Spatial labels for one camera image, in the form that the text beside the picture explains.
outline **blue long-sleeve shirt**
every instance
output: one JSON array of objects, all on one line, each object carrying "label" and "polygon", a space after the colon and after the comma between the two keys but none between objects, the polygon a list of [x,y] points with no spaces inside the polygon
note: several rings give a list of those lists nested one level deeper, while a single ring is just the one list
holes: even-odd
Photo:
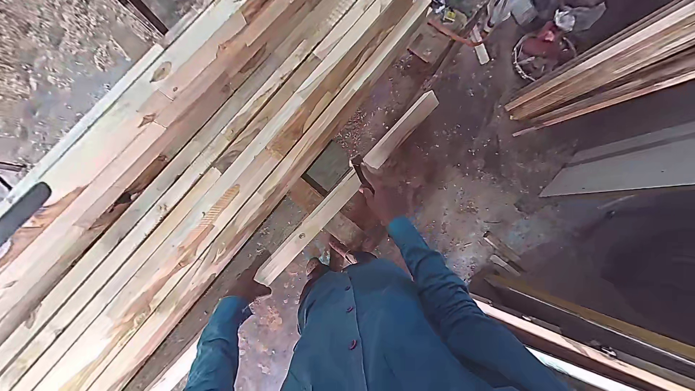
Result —
[{"label": "blue long-sleeve shirt", "polygon": [[[388,230],[413,279],[381,259],[319,278],[300,304],[301,338],[283,390],[567,390],[478,308],[407,218]],[[220,301],[187,391],[233,389],[237,333],[250,315],[241,298]]]}]

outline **foot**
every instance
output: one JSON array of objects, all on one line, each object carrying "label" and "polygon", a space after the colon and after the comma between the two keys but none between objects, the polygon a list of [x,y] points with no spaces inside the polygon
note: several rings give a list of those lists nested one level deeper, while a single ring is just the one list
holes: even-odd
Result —
[{"label": "foot", "polygon": [[321,266],[321,261],[317,257],[313,257],[306,264],[306,276],[311,277],[314,270]]},{"label": "foot", "polygon": [[[342,241],[339,241],[338,238],[335,236],[331,235],[330,238],[328,238],[328,245],[331,246],[331,264],[333,265],[331,267],[331,270],[333,271],[339,271],[343,269],[343,260],[347,262],[348,264],[355,264],[357,261],[355,260],[354,256],[350,254],[350,250],[348,250],[348,247],[343,244]],[[341,258],[338,260],[336,259],[334,261],[334,253]]]}]

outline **sleeve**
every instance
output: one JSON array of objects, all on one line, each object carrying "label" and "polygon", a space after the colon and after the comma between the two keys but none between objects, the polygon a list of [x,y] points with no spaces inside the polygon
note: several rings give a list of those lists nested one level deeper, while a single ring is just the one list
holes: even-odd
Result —
[{"label": "sleeve", "polygon": [[415,280],[425,314],[456,357],[502,374],[526,390],[567,390],[511,331],[478,308],[466,283],[405,216],[391,221],[388,230]]},{"label": "sleeve", "polygon": [[234,389],[239,367],[239,326],[252,315],[248,304],[236,296],[220,300],[200,335],[185,391]]}]

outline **stack of wooden planks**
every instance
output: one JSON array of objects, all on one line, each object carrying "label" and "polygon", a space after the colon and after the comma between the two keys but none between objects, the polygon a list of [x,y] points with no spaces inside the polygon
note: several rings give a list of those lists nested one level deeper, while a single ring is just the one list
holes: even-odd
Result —
[{"label": "stack of wooden planks", "polygon": [[0,258],[0,390],[122,389],[305,185],[428,5],[218,0],[185,17],[0,203],[52,190]]},{"label": "stack of wooden planks", "polygon": [[695,1],[674,0],[518,91],[514,135],[695,79],[694,47]]}]

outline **hand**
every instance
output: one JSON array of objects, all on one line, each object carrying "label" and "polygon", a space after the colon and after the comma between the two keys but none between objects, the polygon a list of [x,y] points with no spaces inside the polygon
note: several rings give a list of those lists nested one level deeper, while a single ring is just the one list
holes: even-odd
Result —
[{"label": "hand", "polygon": [[238,296],[251,303],[259,297],[270,295],[272,291],[269,287],[254,280],[256,272],[269,257],[270,252],[268,250],[261,251],[251,263],[251,266],[237,276],[236,281],[227,291],[227,296]]},{"label": "hand", "polygon": [[396,188],[384,182],[382,172],[366,163],[362,163],[362,172],[374,188],[374,193],[364,186],[360,186],[359,191],[364,195],[369,209],[377,215],[382,224],[388,225],[394,218],[404,216],[408,211],[405,197]]}]

